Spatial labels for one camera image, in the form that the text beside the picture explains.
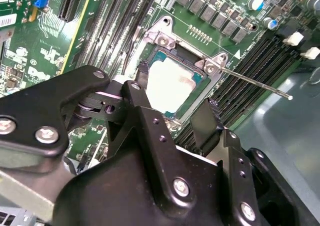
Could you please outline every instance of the motherboard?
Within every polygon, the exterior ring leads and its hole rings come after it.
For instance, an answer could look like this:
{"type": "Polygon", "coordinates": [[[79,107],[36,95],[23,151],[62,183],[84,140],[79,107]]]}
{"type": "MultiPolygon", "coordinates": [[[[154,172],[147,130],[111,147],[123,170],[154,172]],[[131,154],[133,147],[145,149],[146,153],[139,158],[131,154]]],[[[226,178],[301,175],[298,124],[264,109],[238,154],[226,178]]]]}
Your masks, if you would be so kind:
{"type": "MultiPolygon", "coordinates": [[[[1,97],[93,65],[137,80],[189,150],[206,98],[234,129],[269,96],[232,72],[277,88],[320,55],[320,0],[0,0],[0,10],[1,97]]],[[[103,161],[106,133],[99,120],[75,129],[67,155],[103,161]]]]}

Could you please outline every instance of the screw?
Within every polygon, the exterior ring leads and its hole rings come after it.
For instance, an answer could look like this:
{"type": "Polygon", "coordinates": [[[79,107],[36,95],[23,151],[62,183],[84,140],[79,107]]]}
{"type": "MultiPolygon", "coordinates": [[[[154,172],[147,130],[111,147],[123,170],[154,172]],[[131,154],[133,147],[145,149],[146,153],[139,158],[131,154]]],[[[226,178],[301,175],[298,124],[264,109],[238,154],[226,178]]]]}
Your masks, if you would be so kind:
{"type": "Polygon", "coordinates": [[[204,71],[207,72],[207,74],[211,74],[214,71],[214,66],[213,65],[206,65],[204,67],[204,71]]]}
{"type": "Polygon", "coordinates": [[[141,87],[137,83],[131,83],[131,86],[136,90],[140,90],[141,89],[141,87]]]}
{"type": "Polygon", "coordinates": [[[58,131],[50,126],[43,126],[35,133],[35,138],[44,144],[52,144],[59,138],[58,131]]]}
{"type": "Polygon", "coordinates": [[[0,135],[7,135],[16,129],[14,121],[8,118],[0,118],[0,135]]]}
{"type": "Polygon", "coordinates": [[[168,45],[169,40],[167,38],[160,37],[158,40],[158,43],[159,43],[159,45],[166,46],[166,45],[168,45]]]}
{"type": "Polygon", "coordinates": [[[105,75],[101,71],[95,71],[93,74],[100,79],[103,79],[105,77],[105,75]]]}
{"type": "Polygon", "coordinates": [[[256,151],[256,154],[257,154],[260,158],[262,158],[262,159],[265,157],[265,156],[264,156],[260,151],[258,151],[258,150],[256,151]]]}
{"type": "Polygon", "coordinates": [[[182,179],[175,179],[173,181],[173,188],[181,197],[186,197],[189,195],[189,187],[182,179]]]}
{"type": "Polygon", "coordinates": [[[234,133],[234,132],[230,132],[230,135],[232,138],[236,139],[237,138],[237,135],[234,133]]]}
{"type": "Polygon", "coordinates": [[[247,203],[242,203],[241,204],[241,210],[244,216],[250,220],[250,221],[255,221],[256,215],[254,213],[254,210],[247,204],[247,203]]]}

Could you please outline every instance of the silver capacitor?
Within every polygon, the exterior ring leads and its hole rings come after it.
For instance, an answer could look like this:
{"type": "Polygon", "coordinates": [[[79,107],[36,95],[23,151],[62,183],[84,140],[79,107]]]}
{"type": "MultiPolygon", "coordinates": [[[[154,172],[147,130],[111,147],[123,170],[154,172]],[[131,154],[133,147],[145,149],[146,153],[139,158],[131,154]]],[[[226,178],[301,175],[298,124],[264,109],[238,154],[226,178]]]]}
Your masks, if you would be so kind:
{"type": "Polygon", "coordinates": [[[309,9],[309,10],[320,10],[320,0],[307,0],[306,1],[307,4],[306,4],[306,7],[309,9]]]}

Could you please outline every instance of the capacitor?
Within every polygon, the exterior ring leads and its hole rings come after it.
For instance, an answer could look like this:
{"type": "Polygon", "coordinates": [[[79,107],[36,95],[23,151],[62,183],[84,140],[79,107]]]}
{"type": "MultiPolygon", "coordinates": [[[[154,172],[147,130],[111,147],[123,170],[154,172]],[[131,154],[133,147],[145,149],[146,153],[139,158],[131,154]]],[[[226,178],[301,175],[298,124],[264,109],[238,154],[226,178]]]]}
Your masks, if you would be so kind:
{"type": "Polygon", "coordinates": [[[276,20],[273,20],[270,17],[265,18],[263,22],[264,22],[263,25],[269,30],[274,30],[278,26],[278,22],[276,20]]]}
{"type": "Polygon", "coordinates": [[[320,10],[320,0],[307,0],[306,2],[309,10],[320,10]]]}
{"type": "Polygon", "coordinates": [[[264,0],[249,0],[248,7],[251,10],[261,10],[264,6],[264,0]]]}

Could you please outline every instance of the gray metal surface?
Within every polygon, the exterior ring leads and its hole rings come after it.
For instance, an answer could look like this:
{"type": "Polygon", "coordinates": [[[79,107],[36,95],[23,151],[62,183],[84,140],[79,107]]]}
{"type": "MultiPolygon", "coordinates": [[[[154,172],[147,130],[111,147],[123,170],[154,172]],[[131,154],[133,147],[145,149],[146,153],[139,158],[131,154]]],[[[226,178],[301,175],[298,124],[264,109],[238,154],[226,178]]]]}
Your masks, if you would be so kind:
{"type": "Polygon", "coordinates": [[[30,212],[20,208],[0,207],[0,212],[7,214],[7,217],[0,223],[0,226],[9,225],[9,223],[6,222],[9,216],[14,216],[14,220],[11,222],[10,226],[34,226],[37,220],[30,212]]]}
{"type": "Polygon", "coordinates": [[[320,222],[320,84],[310,73],[290,76],[279,90],[294,98],[271,95],[236,130],[245,149],[259,148],[320,222]]]}

